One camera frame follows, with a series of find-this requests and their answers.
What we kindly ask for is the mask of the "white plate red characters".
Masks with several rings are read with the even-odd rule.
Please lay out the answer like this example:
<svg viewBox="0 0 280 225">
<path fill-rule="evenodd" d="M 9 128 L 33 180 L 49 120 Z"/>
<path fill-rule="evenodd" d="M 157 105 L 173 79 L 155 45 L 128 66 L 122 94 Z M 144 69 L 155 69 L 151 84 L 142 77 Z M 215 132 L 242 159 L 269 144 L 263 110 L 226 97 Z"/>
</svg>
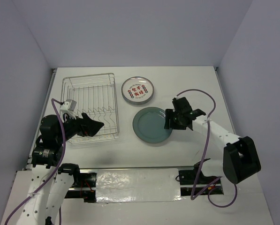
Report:
<svg viewBox="0 0 280 225">
<path fill-rule="evenodd" d="M 154 96 L 154 85 L 141 76 L 127 79 L 121 86 L 121 94 L 126 102 L 131 105 L 144 105 Z"/>
</svg>

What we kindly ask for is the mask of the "metal wire dish rack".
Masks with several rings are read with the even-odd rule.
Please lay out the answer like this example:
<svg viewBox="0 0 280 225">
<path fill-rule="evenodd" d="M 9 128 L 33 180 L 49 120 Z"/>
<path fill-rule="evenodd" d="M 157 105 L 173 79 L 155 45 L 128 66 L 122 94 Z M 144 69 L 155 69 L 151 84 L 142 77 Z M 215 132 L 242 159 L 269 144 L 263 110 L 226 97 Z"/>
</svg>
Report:
<svg viewBox="0 0 280 225">
<path fill-rule="evenodd" d="M 91 119 L 103 122 L 104 126 L 94 137 L 75 135 L 69 140 L 72 145 L 104 142 L 119 137 L 119 116 L 113 73 L 66 77 L 62 81 L 61 101 L 77 102 L 75 116 L 86 113 Z"/>
</svg>

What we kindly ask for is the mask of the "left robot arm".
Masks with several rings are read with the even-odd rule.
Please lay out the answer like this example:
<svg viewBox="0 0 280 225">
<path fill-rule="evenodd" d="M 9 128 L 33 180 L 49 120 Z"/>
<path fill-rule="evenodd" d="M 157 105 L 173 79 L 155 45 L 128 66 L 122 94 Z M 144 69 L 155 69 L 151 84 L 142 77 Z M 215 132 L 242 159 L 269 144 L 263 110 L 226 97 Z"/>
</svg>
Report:
<svg viewBox="0 0 280 225">
<path fill-rule="evenodd" d="M 70 187 L 81 183 L 79 166 L 62 163 L 66 141 L 75 135 L 93 137 L 104 126 L 86 113 L 61 121 L 48 115 L 41 120 L 40 136 L 32 152 L 32 177 L 27 199 L 21 205 L 18 225 L 53 225 Z"/>
</svg>

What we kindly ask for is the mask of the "dark green plate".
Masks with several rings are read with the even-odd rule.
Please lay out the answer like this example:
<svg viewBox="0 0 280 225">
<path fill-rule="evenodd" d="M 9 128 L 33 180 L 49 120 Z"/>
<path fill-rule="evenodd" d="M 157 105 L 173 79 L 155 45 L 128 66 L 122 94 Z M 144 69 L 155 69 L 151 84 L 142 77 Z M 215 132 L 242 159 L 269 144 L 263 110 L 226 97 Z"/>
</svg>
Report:
<svg viewBox="0 0 280 225">
<path fill-rule="evenodd" d="M 165 111 L 158 107 L 146 107 L 136 113 L 132 127 L 136 136 L 150 144 L 168 139 L 172 129 L 165 129 Z"/>
</svg>

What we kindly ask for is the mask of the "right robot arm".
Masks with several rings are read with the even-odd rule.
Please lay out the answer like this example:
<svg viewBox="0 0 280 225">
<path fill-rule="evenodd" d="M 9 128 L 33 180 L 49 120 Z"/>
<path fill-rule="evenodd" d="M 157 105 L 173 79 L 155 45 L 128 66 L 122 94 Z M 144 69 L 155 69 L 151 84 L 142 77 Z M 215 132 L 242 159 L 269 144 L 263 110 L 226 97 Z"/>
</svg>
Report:
<svg viewBox="0 0 280 225">
<path fill-rule="evenodd" d="M 173 109 L 165 110 L 165 129 L 185 130 L 189 128 L 206 137 L 205 148 L 213 142 L 220 150 L 220 160 L 206 159 L 196 163 L 194 179 L 205 183 L 210 176 L 225 177 L 238 184 L 261 171 L 261 163 L 252 138 L 232 134 L 200 109 L 192 109 L 185 97 L 172 100 Z"/>
</svg>

